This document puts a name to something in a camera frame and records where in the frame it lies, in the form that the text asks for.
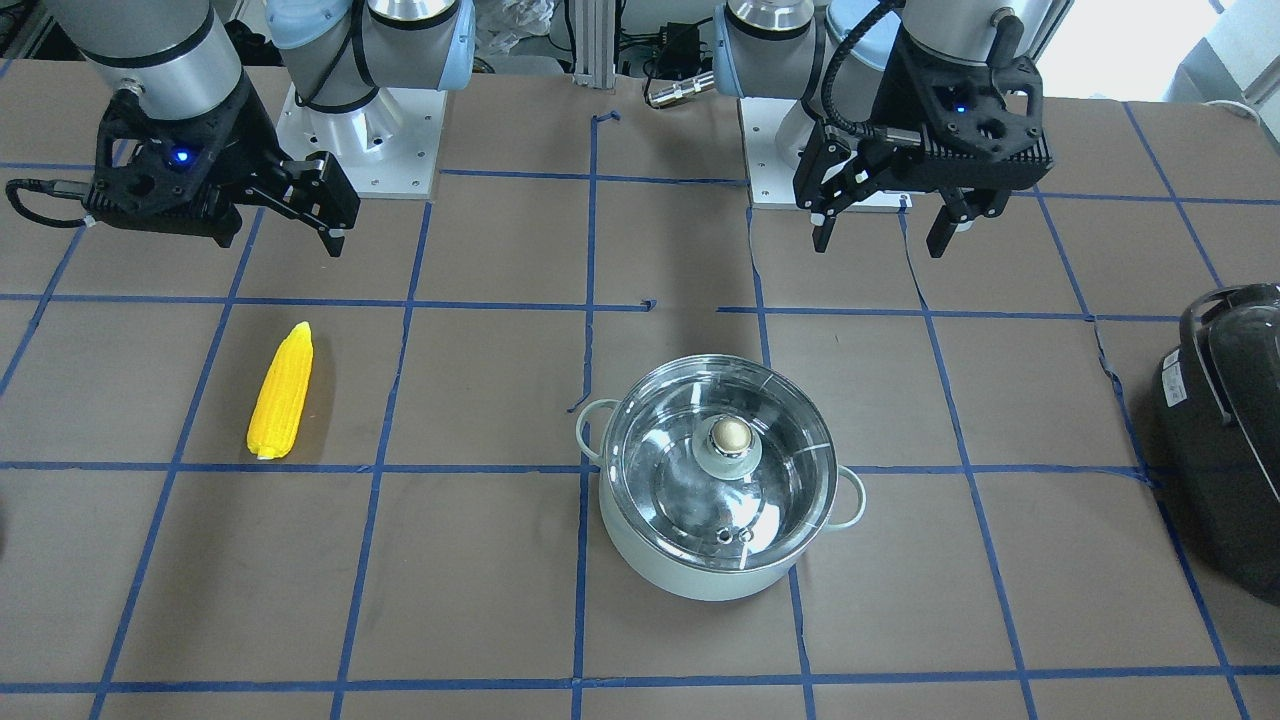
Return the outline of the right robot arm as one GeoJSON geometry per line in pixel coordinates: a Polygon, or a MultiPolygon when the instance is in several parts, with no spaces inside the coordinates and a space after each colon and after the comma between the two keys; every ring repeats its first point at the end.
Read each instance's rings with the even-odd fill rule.
{"type": "Polygon", "coordinates": [[[12,179],[47,227],[96,223],[232,245],[241,208],[312,228],[338,258],[362,192],[349,172],[407,158],[396,91],[463,88],[471,1],[269,1],[266,32],[210,1],[50,1],[111,91],[87,181],[12,179]]]}

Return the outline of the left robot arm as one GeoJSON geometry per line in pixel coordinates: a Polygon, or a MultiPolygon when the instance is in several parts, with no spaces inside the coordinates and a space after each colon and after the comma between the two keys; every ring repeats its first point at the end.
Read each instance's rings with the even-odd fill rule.
{"type": "Polygon", "coordinates": [[[810,122],[794,201],[828,249],[838,215],[879,192],[937,193],[945,254],[996,218],[1055,156],[1036,49],[1048,1],[724,1],[713,15],[721,94],[795,101],[810,122]]]}

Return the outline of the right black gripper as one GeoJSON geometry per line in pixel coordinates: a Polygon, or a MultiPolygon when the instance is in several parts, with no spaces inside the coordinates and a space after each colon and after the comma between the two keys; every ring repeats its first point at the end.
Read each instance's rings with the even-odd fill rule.
{"type": "Polygon", "coordinates": [[[342,255],[361,199],[335,154],[285,158],[248,76],[214,109],[192,118],[147,117],[141,96],[116,90],[99,123],[95,170],[82,205],[97,222],[209,237],[221,247],[251,204],[312,228],[342,255]]]}

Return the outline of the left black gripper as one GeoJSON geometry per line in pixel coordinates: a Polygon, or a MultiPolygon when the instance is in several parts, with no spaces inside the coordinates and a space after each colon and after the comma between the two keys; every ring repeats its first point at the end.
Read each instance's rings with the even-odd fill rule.
{"type": "Polygon", "coordinates": [[[1042,77],[1028,55],[965,65],[896,41],[869,122],[919,141],[869,138],[850,149],[826,123],[813,124],[794,200],[810,213],[814,250],[828,249],[841,211],[879,187],[937,190],[943,205],[925,243],[931,258],[942,258],[965,224],[1000,217],[1009,190],[1028,190],[1053,168],[1043,109],[1042,77]]]}

